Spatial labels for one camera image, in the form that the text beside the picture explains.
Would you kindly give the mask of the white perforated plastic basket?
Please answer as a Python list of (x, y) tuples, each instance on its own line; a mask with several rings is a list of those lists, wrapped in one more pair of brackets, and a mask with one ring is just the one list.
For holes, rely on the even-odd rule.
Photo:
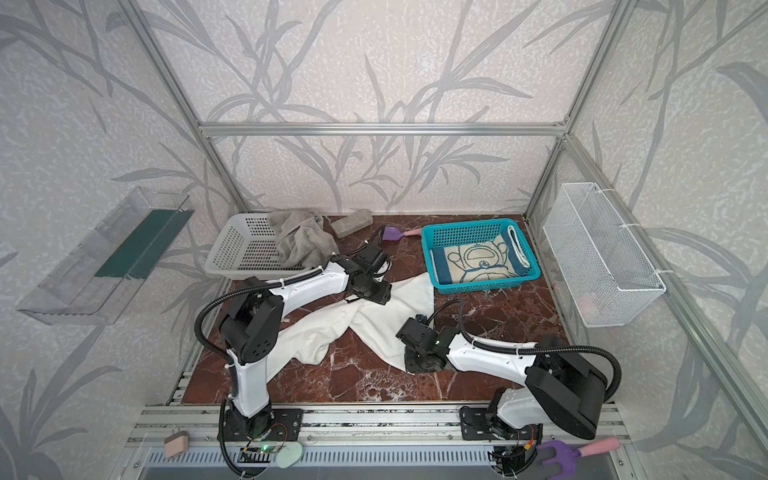
[(276, 248), (276, 233), (267, 213), (232, 216), (211, 247), (204, 271), (233, 281), (250, 277), (279, 280), (306, 271), (301, 265), (285, 267)]

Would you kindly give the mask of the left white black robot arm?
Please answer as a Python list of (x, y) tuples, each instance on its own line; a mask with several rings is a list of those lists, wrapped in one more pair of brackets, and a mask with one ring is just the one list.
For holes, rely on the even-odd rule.
[[(333, 255), (321, 265), (286, 279), (258, 281), (224, 294), (197, 314), (193, 331), (207, 350), (226, 361), (232, 380), (232, 410), (247, 422), (262, 419), (271, 408), (267, 390), (267, 356), (275, 348), (283, 318), (326, 296), (351, 294), (379, 305), (391, 298), (384, 276), (392, 264), (382, 248), (367, 244), (350, 254)], [(230, 312), (218, 326), (223, 348), (202, 332), (202, 324), (229, 301)]]

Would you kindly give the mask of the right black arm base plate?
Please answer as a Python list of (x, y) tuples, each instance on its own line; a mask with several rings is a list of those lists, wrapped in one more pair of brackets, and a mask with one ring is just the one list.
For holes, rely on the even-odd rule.
[(541, 427), (541, 424), (514, 428), (486, 408), (462, 406), (459, 409), (459, 418), (463, 440), (538, 442), (542, 438), (542, 434), (536, 430), (536, 427)]

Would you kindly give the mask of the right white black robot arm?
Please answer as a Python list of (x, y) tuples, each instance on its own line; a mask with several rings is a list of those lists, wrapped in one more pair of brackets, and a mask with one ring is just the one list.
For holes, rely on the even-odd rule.
[(622, 380), (621, 365), (607, 350), (554, 337), (528, 343), (481, 339), (464, 326), (437, 331), (418, 315), (400, 327), (396, 338), (405, 345), (409, 373), (474, 372), (518, 384), (518, 389), (498, 390), (486, 411), (491, 432), (500, 438), (550, 421), (592, 440), (602, 405)]

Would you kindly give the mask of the white towel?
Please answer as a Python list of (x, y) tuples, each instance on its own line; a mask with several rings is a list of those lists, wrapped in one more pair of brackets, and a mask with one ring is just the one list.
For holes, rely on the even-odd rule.
[(304, 316), (278, 334), (275, 348), (267, 358), (267, 378), (274, 378), (291, 360), (318, 365), (329, 346), (352, 330), (380, 359), (405, 369), (405, 346), (396, 333), (407, 319), (434, 311), (434, 287), (429, 275), (420, 275), (393, 284), (385, 305), (369, 301), (339, 301)]

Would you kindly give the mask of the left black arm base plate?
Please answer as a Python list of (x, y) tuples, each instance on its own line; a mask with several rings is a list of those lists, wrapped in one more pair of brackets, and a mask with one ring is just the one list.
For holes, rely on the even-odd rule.
[(267, 408), (252, 418), (226, 408), (219, 418), (218, 440), (224, 442), (297, 441), (304, 411), (300, 408)]

